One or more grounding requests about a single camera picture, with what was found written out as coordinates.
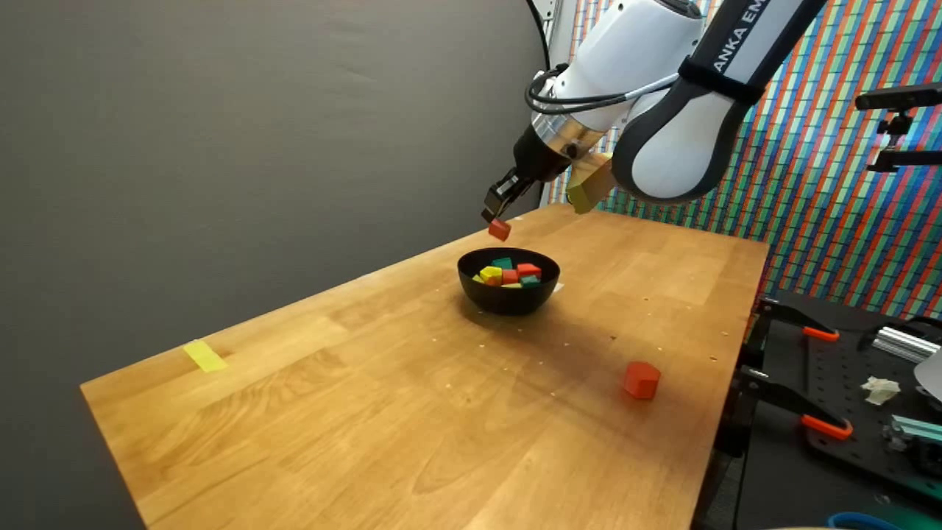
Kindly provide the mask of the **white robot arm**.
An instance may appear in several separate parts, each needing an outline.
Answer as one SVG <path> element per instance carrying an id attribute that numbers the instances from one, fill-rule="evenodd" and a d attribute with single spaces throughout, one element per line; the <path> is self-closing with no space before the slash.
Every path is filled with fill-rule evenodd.
<path id="1" fill-rule="evenodd" d="M 612 187 L 651 202 L 710 193 L 737 133 L 825 0 L 612 0 L 573 55 L 538 71 L 513 166 L 486 191 L 498 224 L 532 186 L 567 172 L 566 200 L 595 209 Z"/>

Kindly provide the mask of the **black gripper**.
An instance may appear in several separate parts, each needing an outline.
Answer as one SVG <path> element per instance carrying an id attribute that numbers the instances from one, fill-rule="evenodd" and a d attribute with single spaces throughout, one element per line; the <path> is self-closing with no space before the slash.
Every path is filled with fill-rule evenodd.
<path id="1" fill-rule="evenodd" d="M 550 149 L 532 127 L 513 146 L 513 166 L 486 191 L 479 218 L 498 219 L 510 202 L 532 183 L 547 183 L 567 166 L 567 159 Z"/>

